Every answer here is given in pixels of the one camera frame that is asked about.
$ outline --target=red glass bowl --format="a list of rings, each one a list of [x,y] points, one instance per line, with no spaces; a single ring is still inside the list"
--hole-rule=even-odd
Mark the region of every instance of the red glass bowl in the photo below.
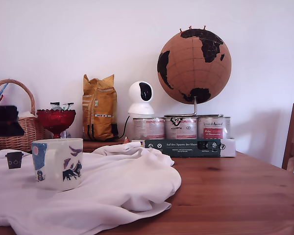
[[[37,117],[44,128],[51,131],[53,138],[60,138],[60,133],[72,125],[75,110],[37,110]]]

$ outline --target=basket handle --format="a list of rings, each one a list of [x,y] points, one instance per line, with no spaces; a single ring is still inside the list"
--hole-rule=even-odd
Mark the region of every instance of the basket handle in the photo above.
[[[17,80],[13,80],[13,79],[4,79],[0,81],[0,86],[4,85],[5,83],[14,83],[16,85],[19,85],[20,87],[22,87],[24,89],[24,91],[26,91],[26,93],[28,94],[29,98],[30,98],[30,103],[31,103],[31,111],[30,113],[35,115],[35,99],[33,94],[29,91],[29,89],[22,83],[19,82]]]

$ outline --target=ceramic mug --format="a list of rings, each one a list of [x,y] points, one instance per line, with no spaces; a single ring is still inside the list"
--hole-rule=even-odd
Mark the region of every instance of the ceramic mug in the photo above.
[[[32,142],[37,186],[65,191],[82,181],[83,139],[50,139]]]

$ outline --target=wicker basket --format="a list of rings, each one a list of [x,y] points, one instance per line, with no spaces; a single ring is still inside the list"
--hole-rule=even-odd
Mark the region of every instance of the wicker basket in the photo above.
[[[31,113],[35,115],[35,99],[29,89],[23,83],[12,79],[1,80],[0,86],[5,83],[14,83],[26,91],[31,102]],[[42,140],[44,138],[45,131],[36,117],[21,117],[19,118],[19,124],[24,129],[25,134],[15,137],[0,137],[0,150],[16,149],[30,152],[32,141]]]

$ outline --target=globe stand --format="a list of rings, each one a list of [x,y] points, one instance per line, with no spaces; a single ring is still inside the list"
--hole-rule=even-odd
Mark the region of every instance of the globe stand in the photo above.
[[[197,115],[197,101],[196,96],[194,96],[194,112],[192,114],[167,114],[164,115],[165,118],[192,118],[192,117],[223,117],[223,114],[210,114],[210,115]]]

